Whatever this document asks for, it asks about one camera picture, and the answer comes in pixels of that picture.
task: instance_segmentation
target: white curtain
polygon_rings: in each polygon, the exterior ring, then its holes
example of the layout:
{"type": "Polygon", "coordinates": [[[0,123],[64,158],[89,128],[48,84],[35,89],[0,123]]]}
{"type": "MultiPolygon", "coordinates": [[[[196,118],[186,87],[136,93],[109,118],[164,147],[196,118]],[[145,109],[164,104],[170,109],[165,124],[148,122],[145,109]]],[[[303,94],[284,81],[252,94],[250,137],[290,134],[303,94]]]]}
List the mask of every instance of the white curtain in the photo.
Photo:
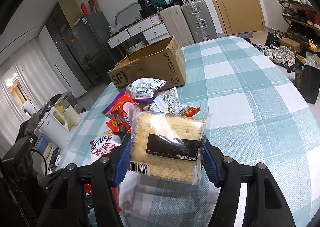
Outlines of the white curtain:
{"type": "Polygon", "coordinates": [[[10,97],[10,93],[0,73],[0,151],[8,151],[14,144],[22,122],[28,116],[19,109],[10,97]]]}
{"type": "Polygon", "coordinates": [[[67,91],[45,59],[38,40],[37,36],[10,56],[19,82],[37,110],[54,95],[67,91]]]}

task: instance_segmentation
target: ceiling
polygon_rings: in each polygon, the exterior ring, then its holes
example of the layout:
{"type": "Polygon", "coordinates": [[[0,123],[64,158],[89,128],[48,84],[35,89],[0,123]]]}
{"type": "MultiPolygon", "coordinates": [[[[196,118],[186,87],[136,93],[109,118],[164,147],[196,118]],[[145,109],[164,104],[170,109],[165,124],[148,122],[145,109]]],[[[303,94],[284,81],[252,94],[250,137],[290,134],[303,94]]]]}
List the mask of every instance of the ceiling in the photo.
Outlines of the ceiling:
{"type": "Polygon", "coordinates": [[[37,36],[58,0],[24,0],[0,36],[0,64],[37,36]]]}

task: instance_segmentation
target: blue gripper pad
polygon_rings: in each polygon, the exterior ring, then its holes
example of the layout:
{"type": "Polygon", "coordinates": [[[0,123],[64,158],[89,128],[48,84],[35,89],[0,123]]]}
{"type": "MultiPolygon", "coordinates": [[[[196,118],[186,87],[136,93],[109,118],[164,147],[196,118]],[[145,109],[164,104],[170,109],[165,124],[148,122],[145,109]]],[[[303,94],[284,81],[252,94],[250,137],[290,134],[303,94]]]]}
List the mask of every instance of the blue gripper pad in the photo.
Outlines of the blue gripper pad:
{"type": "Polygon", "coordinates": [[[126,144],[124,150],[120,158],[118,159],[118,163],[116,164],[115,168],[115,177],[113,179],[113,183],[115,186],[119,186],[121,182],[123,182],[125,174],[130,165],[130,158],[131,158],[131,139],[129,139],[128,143],[126,144]]]}
{"type": "Polygon", "coordinates": [[[210,155],[210,152],[207,146],[204,143],[202,144],[202,156],[203,156],[204,169],[205,169],[205,172],[207,173],[208,179],[215,186],[217,186],[219,182],[218,168],[212,156],[210,155]]]}

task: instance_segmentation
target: cable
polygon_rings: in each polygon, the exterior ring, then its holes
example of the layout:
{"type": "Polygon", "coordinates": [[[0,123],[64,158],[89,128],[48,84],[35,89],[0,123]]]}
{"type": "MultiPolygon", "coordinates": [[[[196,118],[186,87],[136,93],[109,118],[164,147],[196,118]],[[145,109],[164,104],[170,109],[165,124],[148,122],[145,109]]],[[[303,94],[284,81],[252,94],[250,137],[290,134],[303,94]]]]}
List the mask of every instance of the cable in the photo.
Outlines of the cable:
{"type": "Polygon", "coordinates": [[[43,160],[44,160],[44,164],[45,164],[45,175],[47,175],[47,161],[45,160],[44,156],[41,154],[41,152],[39,152],[38,150],[35,149],[30,149],[31,152],[36,152],[38,153],[40,156],[42,156],[43,160]]]}

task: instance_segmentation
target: red sneaker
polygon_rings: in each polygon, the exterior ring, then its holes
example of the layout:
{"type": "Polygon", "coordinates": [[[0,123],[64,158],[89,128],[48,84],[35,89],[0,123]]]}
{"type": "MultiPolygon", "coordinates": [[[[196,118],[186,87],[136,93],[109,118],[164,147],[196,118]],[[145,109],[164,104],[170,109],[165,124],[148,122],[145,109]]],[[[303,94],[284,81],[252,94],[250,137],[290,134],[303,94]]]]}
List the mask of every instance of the red sneaker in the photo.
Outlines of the red sneaker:
{"type": "Polygon", "coordinates": [[[313,25],[313,13],[311,10],[306,10],[307,23],[313,25]]]}
{"type": "Polygon", "coordinates": [[[314,14],[313,14],[313,20],[314,20],[314,21],[313,21],[314,27],[320,29],[320,15],[314,13],[314,14]]]}

